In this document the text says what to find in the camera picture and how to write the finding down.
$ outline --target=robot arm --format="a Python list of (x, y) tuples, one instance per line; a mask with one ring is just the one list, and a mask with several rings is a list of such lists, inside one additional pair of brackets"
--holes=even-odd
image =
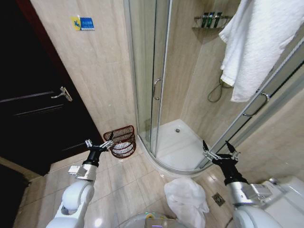
[(112, 140), (99, 146), (92, 145), (90, 140), (85, 142), (90, 149), (87, 160), (83, 162), (82, 166), (72, 165), (68, 171), (69, 174), (75, 175), (79, 181), (71, 184), (64, 191), (59, 209), (47, 228), (83, 228), (85, 225), (86, 210), (94, 195), (99, 156), (114, 144)]
[(235, 165), (239, 153), (226, 141), (231, 154), (215, 154), (210, 152), (203, 141), (204, 156), (218, 165), (224, 176), (225, 185), (230, 190), (231, 203), (235, 206), (233, 218), (237, 228), (282, 228), (268, 213), (255, 205), (271, 195), (270, 190), (262, 184), (249, 184)]

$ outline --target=wicker basket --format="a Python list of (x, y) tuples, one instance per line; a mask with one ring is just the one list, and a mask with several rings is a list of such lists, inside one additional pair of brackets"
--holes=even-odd
[(136, 149), (134, 127), (130, 125), (106, 132), (104, 133), (104, 139), (106, 141), (110, 139), (112, 132), (112, 141), (114, 142), (114, 145), (110, 148), (112, 155), (116, 158), (127, 158), (131, 156)]

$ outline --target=shower door handle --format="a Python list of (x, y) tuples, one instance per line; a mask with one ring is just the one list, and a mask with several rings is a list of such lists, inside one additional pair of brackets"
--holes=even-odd
[(153, 86), (153, 98), (154, 98), (155, 100), (157, 100), (157, 101), (158, 101), (160, 98), (159, 98), (159, 97), (155, 97), (155, 89), (156, 89), (156, 85), (157, 85), (157, 83), (158, 83), (159, 81), (162, 81), (162, 78), (156, 79), (155, 82), (154, 82), (154, 86)]

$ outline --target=floor drain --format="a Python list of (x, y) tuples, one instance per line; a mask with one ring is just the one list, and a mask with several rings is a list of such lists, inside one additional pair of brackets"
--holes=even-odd
[(225, 203), (223, 197), (218, 192), (215, 193), (215, 195), (212, 196), (212, 198), (219, 206), (222, 206)]

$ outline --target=dark door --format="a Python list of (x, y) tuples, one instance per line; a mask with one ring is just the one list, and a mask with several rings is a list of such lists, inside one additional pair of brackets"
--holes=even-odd
[[(29, 0), (8, 1), (2, 47), (0, 156), (39, 174), (101, 136)], [(64, 88), (70, 97), (59, 95)]]

